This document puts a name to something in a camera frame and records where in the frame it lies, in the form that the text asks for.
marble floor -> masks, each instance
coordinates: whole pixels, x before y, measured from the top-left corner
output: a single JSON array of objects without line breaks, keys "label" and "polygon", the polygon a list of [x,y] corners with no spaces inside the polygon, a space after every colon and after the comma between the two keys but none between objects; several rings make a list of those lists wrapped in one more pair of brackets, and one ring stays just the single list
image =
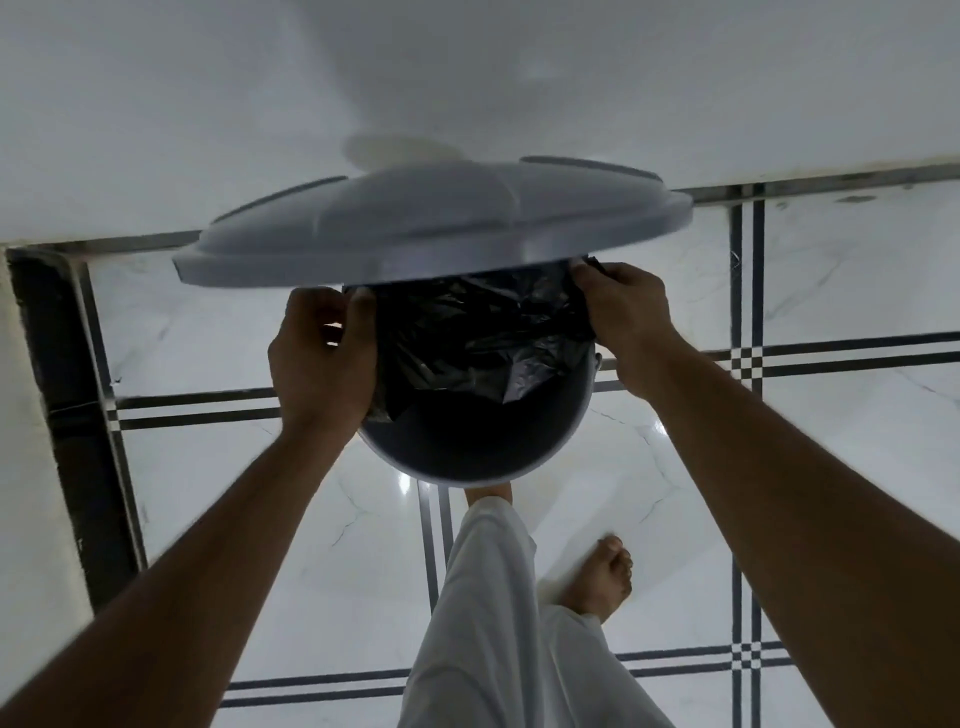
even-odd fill
[{"label": "marble floor", "polygon": [[[660,275],[690,341],[960,536],[960,183],[700,207],[684,231],[599,257]],[[108,414],[153,560],[276,435],[265,351],[287,292],[184,286],[169,252],[87,267]],[[656,415],[612,371],[515,494],[544,598],[596,538],[623,538],[634,592],[608,639],[679,728],[829,725]],[[355,438],[215,724],[395,724],[465,510],[462,493],[411,480]]]}]

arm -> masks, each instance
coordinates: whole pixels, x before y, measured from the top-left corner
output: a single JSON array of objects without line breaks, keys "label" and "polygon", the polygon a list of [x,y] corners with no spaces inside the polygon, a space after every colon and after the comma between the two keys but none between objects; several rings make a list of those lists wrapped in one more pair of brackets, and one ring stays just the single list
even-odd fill
[{"label": "arm", "polygon": [[881,492],[696,352],[663,283],[574,276],[626,388],[650,402],[736,562],[838,726],[956,713],[960,543]]},{"label": "arm", "polygon": [[[343,322],[328,346],[324,324]],[[303,512],[373,391],[370,293],[297,290],[270,347],[283,430],[0,711],[0,727],[209,725]]]}]

person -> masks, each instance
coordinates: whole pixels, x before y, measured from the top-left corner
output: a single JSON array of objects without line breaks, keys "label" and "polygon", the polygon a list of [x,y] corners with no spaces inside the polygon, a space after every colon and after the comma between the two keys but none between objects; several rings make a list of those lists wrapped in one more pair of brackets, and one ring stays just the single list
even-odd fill
[{"label": "person", "polygon": [[[960,544],[697,353],[671,324],[658,278],[608,270],[572,268],[598,340],[626,389],[656,410],[828,716],[955,722]],[[374,316],[367,291],[291,294],[269,350],[276,441],[13,696],[0,727],[210,723],[307,504],[367,412]],[[622,544],[598,544],[562,604],[539,613],[534,547],[510,486],[467,495],[400,724],[668,725],[603,643],[599,622],[630,591]]]}]

white wall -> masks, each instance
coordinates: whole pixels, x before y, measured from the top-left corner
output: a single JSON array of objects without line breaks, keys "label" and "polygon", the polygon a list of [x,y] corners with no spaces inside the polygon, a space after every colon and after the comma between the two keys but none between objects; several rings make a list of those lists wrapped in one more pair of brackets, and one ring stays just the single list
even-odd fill
[{"label": "white wall", "polygon": [[194,229],[384,134],[674,186],[957,158],[958,30],[953,0],[5,0],[0,240]]},{"label": "white wall", "polygon": [[0,261],[0,702],[90,614],[19,310]]}]

forearm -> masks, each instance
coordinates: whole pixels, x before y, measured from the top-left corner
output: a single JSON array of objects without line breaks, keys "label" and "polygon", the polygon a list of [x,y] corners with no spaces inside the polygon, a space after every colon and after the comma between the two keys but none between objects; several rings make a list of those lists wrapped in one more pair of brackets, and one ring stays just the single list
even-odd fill
[{"label": "forearm", "polygon": [[207,725],[348,436],[281,435],[11,701],[0,725]]},{"label": "forearm", "polygon": [[960,544],[692,349],[653,360],[648,399],[834,721],[942,721]]}]

